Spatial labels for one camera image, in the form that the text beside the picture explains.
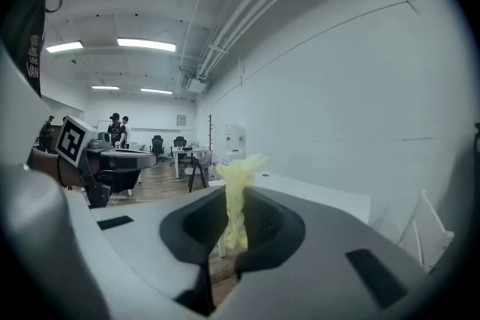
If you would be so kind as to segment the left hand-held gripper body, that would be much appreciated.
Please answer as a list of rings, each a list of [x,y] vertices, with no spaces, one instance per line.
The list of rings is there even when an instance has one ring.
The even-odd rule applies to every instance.
[[[74,167],[91,208],[106,207],[110,198],[110,186],[99,179],[101,171],[91,168],[91,161],[100,160],[100,153],[112,148],[105,135],[84,121],[67,115],[55,144],[58,161],[63,159]]]

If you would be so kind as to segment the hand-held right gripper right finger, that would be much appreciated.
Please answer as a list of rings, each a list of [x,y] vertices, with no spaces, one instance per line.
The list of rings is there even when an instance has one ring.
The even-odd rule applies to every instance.
[[[280,267],[246,273],[212,319],[374,319],[386,314],[347,258],[370,251],[413,292],[427,276],[405,251],[342,210],[258,187],[296,212],[305,237]]]

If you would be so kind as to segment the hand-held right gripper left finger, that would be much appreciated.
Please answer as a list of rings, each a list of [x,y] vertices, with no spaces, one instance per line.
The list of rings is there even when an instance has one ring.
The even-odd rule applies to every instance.
[[[210,187],[170,199],[89,209],[66,191],[70,221],[108,319],[225,319],[209,282],[214,249],[171,221],[184,209],[198,211],[224,189]]]

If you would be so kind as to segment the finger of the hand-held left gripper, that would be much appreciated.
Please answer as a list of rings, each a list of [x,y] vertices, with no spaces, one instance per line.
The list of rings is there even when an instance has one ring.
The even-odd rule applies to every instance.
[[[144,169],[153,167],[153,153],[127,149],[109,149],[99,154],[100,173],[97,180],[107,195],[132,190]]]

